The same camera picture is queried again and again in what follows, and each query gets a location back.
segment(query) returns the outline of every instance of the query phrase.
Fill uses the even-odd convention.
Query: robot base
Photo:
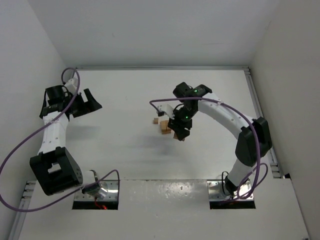
[[[103,180],[100,182],[107,194],[103,199],[97,199],[96,203],[100,206],[106,206],[107,210],[118,210],[118,181],[117,180]],[[89,194],[83,194],[77,191],[74,194],[72,209],[77,210],[98,210],[95,205],[95,198]]]
[[[244,200],[236,200],[233,202],[224,202],[230,199],[230,195],[226,196],[222,191],[221,180],[208,180],[208,194],[210,209],[255,209],[255,201],[253,194]],[[251,183],[248,180],[240,188],[240,195],[247,193],[251,189]]]

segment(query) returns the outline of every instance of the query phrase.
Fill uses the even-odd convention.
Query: purple cable
[[[254,168],[254,170],[256,170],[256,174],[253,180],[253,184],[251,189],[245,193],[244,195],[240,196],[239,192],[240,192],[240,187],[241,185],[248,179],[248,177],[253,173],[253,171],[251,171],[247,176],[245,176],[245,178],[241,181],[241,184],[238,186],[237,189],[237,198],[238,199],[247,199],[250,197],[250,195],[254,192],[255,188],[258,186],[258,179],[259,179],[259,173],[260,173],[260,166],[261,166],[261,154],[260,154],[260,145],[259,145],[259,139],[258,139],[258,135],[257,132],[254,128],[254,126],[252,125],[252,123],[250,122],[250,120],[248,118],[246,118],[245,115],[243,115],[240,111],[238,111],[237,109],[235,109],[234,107],[224,103],[224,102],[220,102],[214,99],[210,99],[210,98],[205,98],[205,97],[178,97],[178,98],[164,98],[164,99],[156,99],[156,100],[151,100],[149,103],[152,107],[154,107],[156,109],[156,111],[158,113],[160,113],[161,111],[153,104],[153,103],[158,103],[158,102],[170,102],[170,101],[181,101],[181,100],[204,100],[204,101],[208,101],[208,102],[212,102],[215,104],[220,103],[222,106],[231,109],[232,111],[234,111],[235,113],[237,113],[238,115],[240,115],[249,125],[253,136],[254,136],[254,141],[255,141],[255,148],[256,148],[256,167]],[[267,176],[268,173],[268,166],[266,165],[266,173],[265,176],[262,178],[262,180],[265,179],[265,177]]]
[[[61,80],[62,80],[62,83],[64,83],[64,73],[67,71],[67,70],[73,70],[78,78],[78,84],[76,86],[76,90],[75,90],[75,93],[73,95],[73,97],[71,98],[69,104],[65,107],[65,109],[63,109],[63,111],[58,115],[56,116],[51,122],[47,123],[46,125],[44,125],[43,127],[40,127],[38,130],[36,130],[35,132],[31,133],[29,136],[27,136],[24,140],[22,140],[22,142],[20,142],[4,159],[3,163],[1,164],[0,166],[0,175],[6,165],[6,163],[8,162],[9,158],[12,156],[12,154],[14,154],[15,151],[17,151],[25,142],[27,142],[29,139],[31,139],[34,135],[36,135],[37,133],[41,132],[42,130],[44,130],[45,128],[47,128],[48,126],[50,126],[52,124],[52,122],[58,120],[63,114],[66,113],[66,111],[70,108],[70,106],[72,105],[72,103],[74,102],[77,94],[78,94],[78,91],[79,91],[79,87],[80,87],[80,75],[78,73],[78,71],[73,68],[73,67],[67,67],[65,70],[63,70],[62,72],[62,75],[61,75]],[[113,172],[116,172],[117,173],[117,176],[118,176],[118,181],[120,183],[120,176],[119,176],[119,172],[118,170],[114,169],[112,171],[110,171],[107,175],[105,175],[103,178],[101,178],[100,180],[98,180],[97,182],[100,182],[102,181],[103,179],[105,179],[106,177],[108,177],[111,173]],[[16,212],[21,212],[21,213],[30,213],[30,212],[36,212],[36,211],[40,211],[42,209],[46,209],[50,206],[52,206],[53,204],[56,204],[58,202],[60,202],[61,200],[69,197],[70,195],[74,194],[75,192],[79,191],[80,189],[82,189],[81,187],[76,189],[76,190],[73,190],[72,192],[66,194],[65,196],[47,204],[47,205],[44,205],[44,206],[41,206],[41,207],[37,207],[37,208],[34,208],[34,209],[19,209],[19,208],[16,208],[14,206],[11,206],[9,205],[2,197],[2,195],[0,194],[0,202],[5,205],[8,209],[11,209],[13,211],[16,211]]]

